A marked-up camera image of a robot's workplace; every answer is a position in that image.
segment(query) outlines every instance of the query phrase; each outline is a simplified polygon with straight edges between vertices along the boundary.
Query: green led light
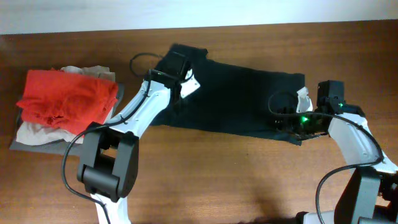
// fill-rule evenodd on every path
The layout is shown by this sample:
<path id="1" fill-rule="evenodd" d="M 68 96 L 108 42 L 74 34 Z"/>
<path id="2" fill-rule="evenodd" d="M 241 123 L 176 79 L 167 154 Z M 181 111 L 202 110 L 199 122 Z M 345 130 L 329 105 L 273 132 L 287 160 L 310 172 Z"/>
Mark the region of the green led light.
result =
<path id="1" fill-rule="evenodd" d="M 302 123 L 304 123 L 304 122 L 306 122 L 306 121 L 308 121 L 309 119 L 308 118 L 306 118 L 306 117 L 301 117 L 301 122 Z"/>

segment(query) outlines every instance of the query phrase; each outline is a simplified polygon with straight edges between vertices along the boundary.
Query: wire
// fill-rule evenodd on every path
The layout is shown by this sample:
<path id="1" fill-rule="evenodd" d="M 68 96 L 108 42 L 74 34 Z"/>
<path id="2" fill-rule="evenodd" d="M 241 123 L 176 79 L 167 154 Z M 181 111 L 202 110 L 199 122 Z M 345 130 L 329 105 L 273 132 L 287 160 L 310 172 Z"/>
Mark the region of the wire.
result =
<path id="1" fill-rule="evenodd" d="M 77 196 L 79 196 L 79 197 L 81 197 L 81 198 L 87 199 L 87 200 L 89 200 L 89 201 L 91 201 L 91 202 L 94 202 L 94 203 L 97 203 L 98 205 L 100 205 L 100 206 L 102 207 L 102 209 L 104 210 L 105 218 L 106 218 L 106 221 L 108 222 L 108 224 L 111 224 L 111 220 L 109 219 L 109 215 L 108 215 L 108 212 L 107 212 L 106 207 L 105 207 L 106 204 L 100 202 L 99 200 L 95 200 L 95 199 L 93 199 L 93 198 L 91 198 L 91 197 L 89 197 L 89 196 L 87 196 L 87 195 L 84 195 L 84 194 L 82 194 L 82 193 L 79 193 L 79 192 L 77 192 L 75 189 L 73 189 L 73 188 L 71 188 L 71 187 L 69 186 L 68 181 L 67 181 L 67 178 L 66 178 L 66 175 L 65 175 L 65 166 L 66 166 L 66 163 L 67 163 L 67 158 L 68 158 L 70 149 L 72 148 L 72 146 L 74 145 L 74 143 L 75 143 L 79 138 L 81 138 L 83 135 L 88 134 L 88 133 L 91 133 L 91 132 L 93 132 L 93 131 L 98 131 L 98 130 L 101 130 L 101 129 L 104 129 L 104 128 L 108 128 L 108 127 L 112 127 L 112 126 L 115 126 L 115 125 L 124 123 L 124 122 L 127 121 L 129 118 L 131 118 L 131 116 L 133 116 L 133 115 L 137 112 L 137 110 L 138 110 L 138 109 L 141 107 L 141 105 L 144 103 L 145 99 L 148 97 L 148 92 L 149 92 L 149 89 L 150 89 L 150 83 L 151 83 L 151 81 L 152 81 L 151 71 L 149 70 L 149 71 L 148 71 L 148 85 L 147 85 L 147 90 L 146 90 L 145 93 L 144 93 L 144 97 L 142 98 L 142 100 L 138 103 L 138 105 L 134 108 L 134 110 L 133 110 L 129 115 L 127 115 L 125 118 L 121 118 L 121 119 L 120 119 L 119 121 L 117 121 L 117 122 L 109 123 L 109 124 L 103 124 L 103 125 L 101 125 L 101 126 L 97 126 L 97 127 L 95 127 L 95 128 L 90 128 L 90 129 L 87 129 L 87 130 L 85 130 L 85 131 L 82 131 L 80 134 L 76 135 L 76 137 L 74 137 L 73 140 L 69 143 L 67 149 L 65 150 L 65 154 L 63 155 L 62 166 L 61 166 L 61 173 L 62 173 L 62 181 L 63 181 L 63 183 L 65 184 L 65 187 L 66 187 L 71 193 L 73 193 L 73 194 L 75 194 L 75 195 L 77 195 Z"/>
<path id="2" fill-rule="evenodd" d="M 132 59 L 130 59 L 130 63 L 129 63 L 130 72 L 131 72 L 134 76 L 136 76 L 136 77 L 143 77 L 143 76 L 145 75 L 145 74 L 144 74 L 144 75 L 138 75 L 138 74 L 134 71 L 134 69 L 133 69 L 133 67 L 132 67 L 132 61 L 135 60 L 135 59 L 137 59 L 138 57 L 141 57 L 141 56 L 153 56 L 153 57 L 157 57 L 157 58 L 159 58 L 159 59 L 162 59 L 162 58 L 163 58 L 163 56 L 158 55 L 158 54 L 155 54 L 155 53 L 143 52 L 143 53 L 136 54 Z"/>
<path id="3" fill-rule="evenodd" d="M 383 153 L 382 153 L 382 149 L 381 149 L 379 143 L 376 141 L 376 139 L 372 136 L 372 134 L 369 133 L 369 131 L 365 130 L 361 125 L 358 125 L 354 121 L 351 121 L 349 119 L 343 118 L 341 116 L 332 115 L 332 114 L 325 114 L 325 113 L 318 113 L 318 112 L 304 112 L 304 113 L 292 113 L 292 114 L 279 114 L 279 113 L 273 112 L 271 110 L 271 99 L 273 99 L 273 97 L 275 95 L 278 95 L 278 94 L 279 94 L 279 92 L 274 93 L 268 98 L 268 110 L 273 115 L 278 116 L 278 117 L 285 117 L 285 118 L 297 117 L 297 116 L 303 116 L 303 115 L 319 115 L 319 116 L 324 116 L 324 117 L 329 117 L 329 118 L 340 119 L 342 121 L 345 121 L 345 122 L 353 125 L 355 128 L 358 128 L 360 131 L 362 131 L 373 142 L 374 146 L 377 149 L 377 152 L 379 153 L 379 157 L 374 162 L 364 162 L 364 163 L 360 163 L 360 164 L 352 164 L 352 165 L 339 167 L 337 169 L 334 169 L 334 170 L 330 171 L 324 177 L 322 177 L 321 181 L 318 184 L 317 192 L 315 194 L 315 206 L 316 206 L 316 209 L 317 209 L 317 215 L 318 215 L 318 219 L 319 219 L 320 223 L 321 224 L 325 224 L 325 222 L 323 221 L 322 215 L 321 215 L 320 205 L 319 205 L 319 196 L 320 196 L 320 192 L 321 192 L 321 188 L 322 188 L 323 183 L 325 183 L 325 181 L 329 177 L 331 177 L 333 174 L 338 173 L 340 171 L 344 171 L 344 170 L 348 170 L 348 169 L 352 169 L 352 168 L 359 168 L 359 167 L 370 167 L 370 166 L 375 166 L 375 165 L 379 164 L 384 159 L 384 156 L 383 156 Z"/>
<path id="4" fill-rule="evenodd" d="M 193 76 L 193 72 L 192 72 L 192 74 L 191 74 L 188 78 L 186 78 L 186 79 L 180 81 L 179 84 L 186 83 L 188 80 L 190 80 L 190 79 L 192 78 L 192 76 Z"/>

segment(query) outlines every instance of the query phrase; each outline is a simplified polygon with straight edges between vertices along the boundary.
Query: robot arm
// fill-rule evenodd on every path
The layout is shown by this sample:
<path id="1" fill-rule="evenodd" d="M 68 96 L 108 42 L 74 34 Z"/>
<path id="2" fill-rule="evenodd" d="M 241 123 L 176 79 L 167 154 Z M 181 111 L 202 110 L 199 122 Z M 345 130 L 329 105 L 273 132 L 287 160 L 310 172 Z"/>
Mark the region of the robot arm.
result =
<path id="1" fill-rule="evenodd" d="M 361 108 L 345 103 L 342 82 L 320 83 L 317 106 L 315 112 L 337 115 L 360 125 L 369 134 L 371 133 Z M 298 126 L 296 130 L 305 134 L 313 133 L 315 130 L 326 131 L 336 141 L 348 165 L 370 163 L 380 157 L 380 152 L 371 139 L 349 122 L 338 118 L 319 117 L 311 113 L 309 113 L 308 121 Z M 380 163 L 351 170 L 353 175 L 335 210 L 322 213 L 326 224 L 395 223 L 398 221 L 398 192 L 396 191 L 398 167 L 383 151 L 381 153 L 383 160 Z M 376 206 L 378 195 L 390 201 L 390 205 L 388 207 Z M 320 223 L 316 213 L 304 215 L 301 221 L 305 224 Z"/>
<path id="2" fill-rule="evenodd" d="M 107 123 L 124 122 L 85 135 L 77 179 L 93 199 L 105 205 L 111 223 L 131 223 L 127 195 L 138 174 L 139 139 L 169 104 L 200 87 L 185 56 L 172 53 L 168 60 L 171 62 L 162 71 L 149 71 L 137 95 Z M 99 124 L 93 123 L 89 129 L 95 126 Z M 117 150 L 116 158 L 102 154 L 111 146 Z M 101 205 L 96 208 L 99 223 L 108 223 Z"/>

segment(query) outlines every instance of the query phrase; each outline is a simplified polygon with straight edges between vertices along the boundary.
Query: black t-shirt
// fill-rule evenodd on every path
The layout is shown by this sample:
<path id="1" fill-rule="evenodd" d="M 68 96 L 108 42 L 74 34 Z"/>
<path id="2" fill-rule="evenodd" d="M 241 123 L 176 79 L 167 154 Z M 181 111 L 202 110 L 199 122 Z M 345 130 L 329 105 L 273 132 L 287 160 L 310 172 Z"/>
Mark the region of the black t-shirt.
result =
<path id="1" fill-rule="evenodd" d="M 276 129 L 275 118 L 268 112 L 268 98 L 277 91 L 296 91 L 305 86 L 304 75 L 264 72 L 218 63 L 206 58 L 206 49 L 173 45 L 155 69 L 167 62 L 171 52 L 185 55 L 191 63 L 200 88 L 169 105 L 151 125 L 168 125 L 240 136 L 275 139 L 300 145 L 301 142 Z M 297 99 L 276 95 L 274 111 L 294 110 Z"/>

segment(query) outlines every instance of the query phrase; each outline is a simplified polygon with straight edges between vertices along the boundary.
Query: gray cloth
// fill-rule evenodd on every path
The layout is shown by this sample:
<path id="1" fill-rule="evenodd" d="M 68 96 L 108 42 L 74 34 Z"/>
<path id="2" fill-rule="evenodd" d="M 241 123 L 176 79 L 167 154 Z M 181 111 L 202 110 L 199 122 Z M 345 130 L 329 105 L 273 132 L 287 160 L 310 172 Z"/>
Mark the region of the gray cloth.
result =
<path id="1" fill-rule="evenodd" d="M 118 94 L 116 95 L 116 99 L 118 101 L 115 103 L 113 106 L 113 111 L 112 114 L 115 113 L 116 108 L 120 104 L 120 102 L 123 99 L 123 94 L 124 94 L 124 85 L 123 84 L 118 84 Z M 21 113 L 22 110 L 19 110 L 19 114 L 17 117 L 17 124 L 21 124 Z M 65 150 L 68 146 L 69 142 L 65 142 L 64 140 L 58 140 L 54 142 L 50 142 L 47 144 L 43 144 L 40 146 L 28 146 L 23 143 L 19 143 L 15 141 L 15 139 L 12 140 L 11 145 L 9 147 L 10 150 L 17 150 L 17 151 L 28 151 L 28 152 L 43 152 L 43 153 L 50 153 L 50 154 L 64 154 Z M 74 156 L 79 156 L 81 151 L 81 144 L 74 144 L 73 147 L 70 149 L 69 155 L 74 155 Z"/>

